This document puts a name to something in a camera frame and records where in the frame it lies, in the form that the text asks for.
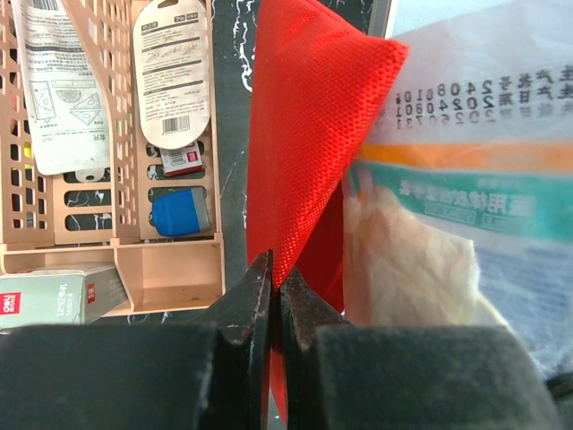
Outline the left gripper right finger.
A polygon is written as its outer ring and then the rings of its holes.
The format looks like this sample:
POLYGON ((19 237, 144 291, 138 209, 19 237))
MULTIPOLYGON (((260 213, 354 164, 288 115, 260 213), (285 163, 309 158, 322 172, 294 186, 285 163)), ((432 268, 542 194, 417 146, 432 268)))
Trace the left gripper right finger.
POLYGON ((528 354, 503 327, 360 327, 298 271, 278 301, 290 429, 564 426, 528 354))

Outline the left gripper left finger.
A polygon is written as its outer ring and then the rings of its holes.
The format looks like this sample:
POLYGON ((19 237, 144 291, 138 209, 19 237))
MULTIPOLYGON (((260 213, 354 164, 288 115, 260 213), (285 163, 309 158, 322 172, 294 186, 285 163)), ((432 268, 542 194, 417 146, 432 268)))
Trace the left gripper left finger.
POLYGON ((272 266, 272 253, 261 253, 190 321, 6 335, 2 428, 266 428, 272 266))

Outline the cotton swab packet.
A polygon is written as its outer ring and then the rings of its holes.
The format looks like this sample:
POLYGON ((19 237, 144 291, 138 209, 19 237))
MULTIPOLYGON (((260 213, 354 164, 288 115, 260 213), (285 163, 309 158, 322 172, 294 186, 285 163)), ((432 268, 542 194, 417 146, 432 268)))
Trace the cotton swab packet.
POLYGON ((496 325, 572 367, 572 5, 513 1, 409 50, 343 183, 346 317, 496 325))

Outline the red first aid pouch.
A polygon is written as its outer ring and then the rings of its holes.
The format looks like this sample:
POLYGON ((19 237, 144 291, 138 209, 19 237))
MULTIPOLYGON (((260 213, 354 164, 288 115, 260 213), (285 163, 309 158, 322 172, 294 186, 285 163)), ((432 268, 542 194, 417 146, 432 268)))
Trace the red first aid pouch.
POLYGON ((327 425, 313 343, 344 307, 341 182, 407 54, 318 1, 261 3, 246 244, 272 255, 269 383, 291 429, 327 425))

